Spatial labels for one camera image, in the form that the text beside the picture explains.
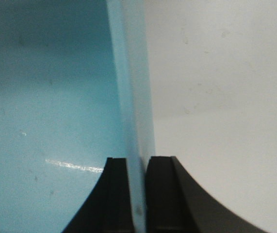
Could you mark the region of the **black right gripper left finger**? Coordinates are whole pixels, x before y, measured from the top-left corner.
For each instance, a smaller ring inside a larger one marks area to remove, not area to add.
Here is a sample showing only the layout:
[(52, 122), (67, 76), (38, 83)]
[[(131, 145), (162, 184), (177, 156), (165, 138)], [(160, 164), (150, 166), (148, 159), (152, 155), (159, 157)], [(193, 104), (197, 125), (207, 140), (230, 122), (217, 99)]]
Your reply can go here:
[(134, 224), (125, 158), (108, 158), (104, 170), (64, 233), (132, 233)]

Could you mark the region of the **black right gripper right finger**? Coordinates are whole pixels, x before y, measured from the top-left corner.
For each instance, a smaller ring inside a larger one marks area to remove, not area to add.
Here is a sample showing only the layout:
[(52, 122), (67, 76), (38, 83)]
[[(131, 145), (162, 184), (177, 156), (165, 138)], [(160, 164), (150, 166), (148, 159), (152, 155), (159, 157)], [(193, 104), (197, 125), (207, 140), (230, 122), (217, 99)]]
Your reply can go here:
[(147, 232), (261, 233), (205, 191), (175, 156), (153, 156), (147, 165)]

